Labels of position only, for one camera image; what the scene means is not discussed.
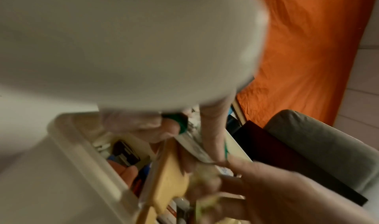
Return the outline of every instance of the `white lid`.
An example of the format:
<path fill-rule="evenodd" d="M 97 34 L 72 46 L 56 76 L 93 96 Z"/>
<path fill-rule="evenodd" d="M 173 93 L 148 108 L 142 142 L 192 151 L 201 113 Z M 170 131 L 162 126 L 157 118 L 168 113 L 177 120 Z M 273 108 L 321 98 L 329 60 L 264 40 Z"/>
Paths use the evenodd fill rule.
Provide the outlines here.
<path fill-rule="evenodd" d="M 259 0 L 1 1 L 1 83 L 134 110 L 244 84 L 268 22 Z"/>

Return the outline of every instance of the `couch armrest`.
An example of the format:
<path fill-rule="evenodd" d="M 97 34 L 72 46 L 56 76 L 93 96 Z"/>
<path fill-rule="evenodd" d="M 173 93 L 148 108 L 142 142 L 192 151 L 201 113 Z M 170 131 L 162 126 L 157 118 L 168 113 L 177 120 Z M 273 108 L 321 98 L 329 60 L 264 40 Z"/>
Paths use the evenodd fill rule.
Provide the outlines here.
<path fill-rule="evenodd" d="M 359 193 L 379 177 L 379 151 L 293 110 L 277 113 L 264 129 Z"/>

